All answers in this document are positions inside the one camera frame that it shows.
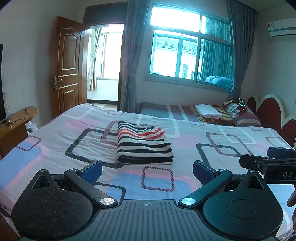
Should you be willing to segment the person's right hand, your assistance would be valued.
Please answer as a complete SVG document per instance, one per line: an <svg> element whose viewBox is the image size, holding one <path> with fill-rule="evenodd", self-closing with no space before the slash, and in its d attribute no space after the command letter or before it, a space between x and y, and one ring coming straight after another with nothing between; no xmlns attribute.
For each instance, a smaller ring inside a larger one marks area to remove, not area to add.
<svg viewBox="0 0 296 241"><path fill-rule="evenodd" d="M296 191L294 191L290 195L290 198L287 201L288 207L293 207L295 205L296 205ZM296 232L296 209L294 209L294 211L293 211L292 222L293 222L293 230L294 230L294 232Z"/></svg>

